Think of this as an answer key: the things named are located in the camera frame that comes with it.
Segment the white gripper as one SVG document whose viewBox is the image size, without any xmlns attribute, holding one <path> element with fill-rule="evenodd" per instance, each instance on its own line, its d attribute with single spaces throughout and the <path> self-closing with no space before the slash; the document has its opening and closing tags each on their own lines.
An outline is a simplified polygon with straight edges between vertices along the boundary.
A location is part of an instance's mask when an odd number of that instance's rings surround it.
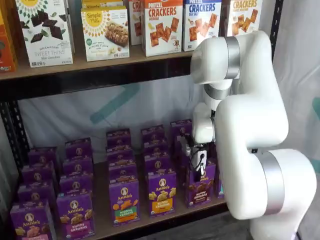
<svg viewBox="0 0 320 240">
<path fill-rule="evenodd" d="M 200 181 L 204 174 L 207 163 L 207 150 L 204 147 L 194 147 L 191 154 L 191 165 L 196 171 L 194 175 L 195 181 Z"/>
</svg>

